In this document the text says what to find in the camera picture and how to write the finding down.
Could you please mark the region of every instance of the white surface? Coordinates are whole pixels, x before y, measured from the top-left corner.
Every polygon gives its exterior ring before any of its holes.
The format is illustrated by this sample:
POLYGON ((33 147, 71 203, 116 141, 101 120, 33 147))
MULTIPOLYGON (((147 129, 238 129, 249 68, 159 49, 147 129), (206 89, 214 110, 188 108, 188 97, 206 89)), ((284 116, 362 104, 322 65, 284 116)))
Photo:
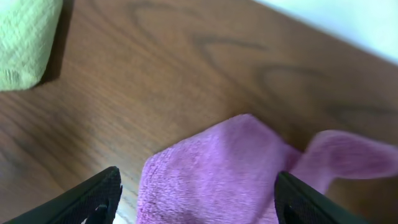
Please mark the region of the white surface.
POLYGON ((256 0, 398 64, 398 0, 256 0))

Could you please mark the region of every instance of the purple cloth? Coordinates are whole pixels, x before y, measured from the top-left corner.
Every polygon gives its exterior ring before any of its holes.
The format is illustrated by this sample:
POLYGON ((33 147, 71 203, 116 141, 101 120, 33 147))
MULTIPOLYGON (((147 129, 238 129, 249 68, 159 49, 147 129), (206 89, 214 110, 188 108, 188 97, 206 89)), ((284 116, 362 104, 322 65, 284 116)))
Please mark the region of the purple cloth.
POLYGON ((287 170, 325 193, 337 177, 398 174, 398 150, 342 131, 317 134, 305 153, 244 114, 149 158, 137 223, 277 223, 274 182, 287 170))

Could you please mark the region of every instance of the brown wood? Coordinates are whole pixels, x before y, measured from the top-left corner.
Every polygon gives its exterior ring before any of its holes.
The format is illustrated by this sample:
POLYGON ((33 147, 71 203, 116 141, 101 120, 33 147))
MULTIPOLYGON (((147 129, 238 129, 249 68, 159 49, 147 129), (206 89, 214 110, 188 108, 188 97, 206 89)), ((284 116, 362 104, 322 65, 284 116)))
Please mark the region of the brown wood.
MULTIPOLYGON (((0 93, 0 222, 118 166, 118 223, 134 223, 145 160, 240 113, 301 150, 325 129, 398 144, 397 75, 252 1, 66 1, 45 77, 55 80, 0 93)), ((397 187, 340 180, 329 195, 397 223, 397 187)))

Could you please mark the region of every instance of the cloth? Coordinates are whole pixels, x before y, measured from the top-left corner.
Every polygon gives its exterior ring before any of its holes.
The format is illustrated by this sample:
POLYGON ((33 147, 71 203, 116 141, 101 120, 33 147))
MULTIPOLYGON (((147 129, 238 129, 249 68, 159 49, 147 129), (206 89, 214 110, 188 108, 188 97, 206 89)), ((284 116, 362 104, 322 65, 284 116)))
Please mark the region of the cloth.
POLYGON ((337 177, 398 174, 398 150, 324 131, 302 154, 253 116, 239 115, 147 160, 137 223, 278 223, 273 194, 282 170, 324 194, 337 177))
POLYGON ((0 91, 36 85, 50 57, 62 0, 0 0, 0 91))

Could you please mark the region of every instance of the green cloth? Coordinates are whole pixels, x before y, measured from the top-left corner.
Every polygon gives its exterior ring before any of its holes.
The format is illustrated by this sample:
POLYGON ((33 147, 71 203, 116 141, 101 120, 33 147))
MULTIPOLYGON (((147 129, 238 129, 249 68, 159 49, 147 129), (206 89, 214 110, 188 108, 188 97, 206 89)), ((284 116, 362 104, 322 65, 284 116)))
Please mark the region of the green cloth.
POLYGON ((40 81, 61 9, 62 0, 0 0, 0 91, 40 81))

